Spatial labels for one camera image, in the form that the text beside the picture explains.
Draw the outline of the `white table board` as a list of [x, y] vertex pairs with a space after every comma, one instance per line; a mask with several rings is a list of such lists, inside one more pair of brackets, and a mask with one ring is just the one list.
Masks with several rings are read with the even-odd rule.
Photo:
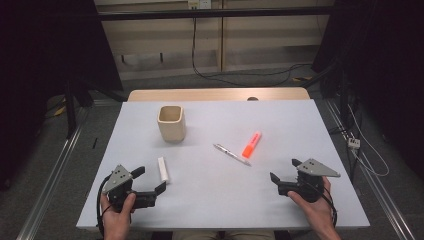
[[[143, 230], [305, 229], [302, 211], [278, 193], [274, 173], [292, 181], [292, 159], [316, 159], [340, 174], [331, 196], [341, 229], [366, 227], [368, 218], [312, 100], [184, 102], [186, 136], [165, 142], [157, 116], [159, 102], [123, 104], [92, 189], [77, 225], [97, 225], [96, 196], [102, 180], [117, 165], [144, 166], [136, 191], [151, 191], [161, 182], [158, 158], [166, 162], [170, 183], [153, 208], [141, 209], [132, 225]], [[252, 135], [261, 139], [250, 158], [242, 152]], [[220, 144], [248, 161], [246, 166], [218, 151]]]

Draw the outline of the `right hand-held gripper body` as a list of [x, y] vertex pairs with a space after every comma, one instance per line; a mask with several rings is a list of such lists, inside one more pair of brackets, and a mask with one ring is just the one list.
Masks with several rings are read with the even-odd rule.
[[312, 158], [295, 168], [297, 170], [296, 181], [280, 180], [277, 185], [278, 193], [287, 196], [289, 191], [294, 191], [309, 203], [316, 202], [323, 195], [323, 177], [340, 177], [338, 172]]

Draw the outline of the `person's right hand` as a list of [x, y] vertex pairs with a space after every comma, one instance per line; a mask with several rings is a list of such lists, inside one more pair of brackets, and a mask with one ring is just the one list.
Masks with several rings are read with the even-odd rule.
[[294, 191], [288, 192], [288, 197], [293, 200], [303, 211], [311, 228], [316, 229], [330, 227], [333, 225], [333, 210], [331, 207], [330, 189], [331, 184], [326, 177], [323, 177], [324, 196], [314, 203], [304, 200]]

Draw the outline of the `orange highlighter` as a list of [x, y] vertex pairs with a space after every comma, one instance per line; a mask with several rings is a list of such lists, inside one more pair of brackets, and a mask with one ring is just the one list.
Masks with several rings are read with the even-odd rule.
[[250, 138], [250, 140], [248, 141], [247, 145], [245, 146], [243, 152], [242, 152], [242, 156], [244, 158], [250, 158], [253, 151], [256, 148], [256, 145], [258, 144], [258, 142], [260, 141], [262, 136], [262, 133], [260, 131], [256, 131], [252, 137]]

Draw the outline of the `wooden desk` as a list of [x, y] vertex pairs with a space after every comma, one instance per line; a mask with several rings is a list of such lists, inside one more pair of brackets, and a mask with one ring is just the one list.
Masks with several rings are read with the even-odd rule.
[[130, 93], [128, 101], [308, 100], [309, 98], [307, 90], [301, 87], [204, 88], [134, 90]]

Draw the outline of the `beige square pen holder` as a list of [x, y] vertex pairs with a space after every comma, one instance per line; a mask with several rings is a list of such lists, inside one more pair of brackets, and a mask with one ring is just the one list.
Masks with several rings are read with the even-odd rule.
[[165, 142], [178, 143], [186, 136], [185, 112], [181, 106], [162, 106], [157, 117], [158, 127]]

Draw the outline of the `wooden shelf unit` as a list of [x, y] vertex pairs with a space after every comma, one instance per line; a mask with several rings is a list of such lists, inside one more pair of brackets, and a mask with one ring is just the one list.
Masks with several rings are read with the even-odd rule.
[[[212, 9], [331, 6], [334, 0], [211, 0]], [[94, 0], [99, 12], [187, 10], [187, 0]], [[123, 80], [287, 66], [314, 59], [326, 15], [102, 23]]]

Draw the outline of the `black horizontal bar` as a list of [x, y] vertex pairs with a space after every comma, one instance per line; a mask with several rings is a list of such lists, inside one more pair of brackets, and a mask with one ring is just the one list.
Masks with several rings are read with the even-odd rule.
[[335, 10], [332, 6], [294, 7], [294, 8], [256, 8], [256, 9], [209, 9], [209, 10], [172, 10], [142, 12], [99, 12], [101, 21], [192, 19], [225, 17], [262, 17], [262, 16], [304, 16], [329, 15]]

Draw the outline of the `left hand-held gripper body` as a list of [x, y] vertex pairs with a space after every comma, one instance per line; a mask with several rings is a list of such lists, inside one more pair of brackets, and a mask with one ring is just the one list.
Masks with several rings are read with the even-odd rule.
[[107, 195], [111, 205], [120, 212], [124, 201], [130, 193], [136, 195], [133, 209], [154, 207], [157, 199], [155, 191], [137, 192], [132, 189], [133, 178], [131, 172], [122, 165], [118, 165], [109, 175], [102, 192]]

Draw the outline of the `black stand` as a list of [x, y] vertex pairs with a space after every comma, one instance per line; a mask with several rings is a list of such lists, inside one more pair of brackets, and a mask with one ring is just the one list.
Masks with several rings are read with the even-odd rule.
[[93, 81], [84, 78], [66, 79], [64, 82], [64, 97], [68, 124], [67, 139], [70, 139], [77, 129], [74, 100], [77, 100], [82, 107], [91, 107], [94, 104], [94, 100], [89, 93], [90, 90], [96, 90], [117, 102], [126, 102], [128, 100], [127, 97], [115, 93], [113, 90], [108, 90]]

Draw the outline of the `silver pen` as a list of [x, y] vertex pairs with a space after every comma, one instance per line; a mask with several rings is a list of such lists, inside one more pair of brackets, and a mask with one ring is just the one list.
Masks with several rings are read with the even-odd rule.
[[228, 150], [227, 148], [225, 148], [224, 146], [220, 145], [220, 144], [213, 144], [213, 146], [220, 152], [226, 154], [227, 156], [235, 159], [236, 161], [239, 161], [240, 163], [246, 165], [246, 166], [252, 166], [248, 161], [240, 158], [238, 155], [236, 155], [235, 153], [231, 152], [230, 150]]

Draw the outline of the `black curtain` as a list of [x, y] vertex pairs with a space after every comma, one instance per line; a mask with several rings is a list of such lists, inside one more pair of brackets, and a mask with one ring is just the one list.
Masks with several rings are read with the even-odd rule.
[[424, 0], [334, 0], [313, 70], [337, 62], [424, 181]]
[[123, 89], [95, 0], [0, 0], [0, 191], [10, 187], [47, 113], [63, 94]]

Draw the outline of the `person's left hand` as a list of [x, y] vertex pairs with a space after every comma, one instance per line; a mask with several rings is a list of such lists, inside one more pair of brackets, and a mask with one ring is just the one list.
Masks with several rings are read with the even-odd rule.
[[110, 204], [105, 194], [101, 195], [102, 222], [104, 226], [104, 240], [126, 240], [131, 223], [131, 214], [136, 195], [130, 193], [123, 204], [122, 210], [117, 212]]

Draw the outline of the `metal floor rail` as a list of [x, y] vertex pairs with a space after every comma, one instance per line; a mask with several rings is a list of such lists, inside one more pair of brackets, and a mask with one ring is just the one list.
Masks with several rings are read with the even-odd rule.
[[86, 123], [87, 116], [90, 112], [89, 108], [82, 108], [76, 116], [77, 124], [74, 132], [66, 139], [64, 146], [55, 162], [53, 169], [48, 175], [47, 181], [37, 197], [29, 215], [27, 216], [16, 240], [34, 240], [41, 222], [52, 201], [53, 194], [57, 189], [59, 181], [69, 162], [72, 152], [81, 134], [82, 128]]
[[[358, 137], [360, 139], [360, 148], [351, 149], [347, 147], [348, 151], [354, 159], [359, 162], [359, 167], [361, 169], [364, 178], [372, 189], [379, 205], [382, 207], [384, 214], [386, 215], [392, 229], [396, 233], [399, 240], [417, 240], [414, 235], [412, 228], [408, 225], [406, 218], [398, 208], [397, 204], [390, 196], [388, 190], [384, 187], [381, 179], [387, 177], [391, 171], [381, 154], [376, 150], [376, 148], [368, 141], [366, 136], [361, 130], [360, 124], [353, 113], [351, 107], [348, 107], [348, 112], [353, 115], [353, 127], [358, 130]], [[383, 173], [379, 173], [372, 166], [366, 152], [363, 150], [364, 146], [368, 146], [371, 150], [377, 155], [381, 160], [386, 170]]]

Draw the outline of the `white wall outlet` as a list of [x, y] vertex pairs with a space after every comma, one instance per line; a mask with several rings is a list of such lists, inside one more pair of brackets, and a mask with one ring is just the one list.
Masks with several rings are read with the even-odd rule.
[[211, 0], [187, 0], [188, 8], [191, 10], [208, 10], [212, 8]]

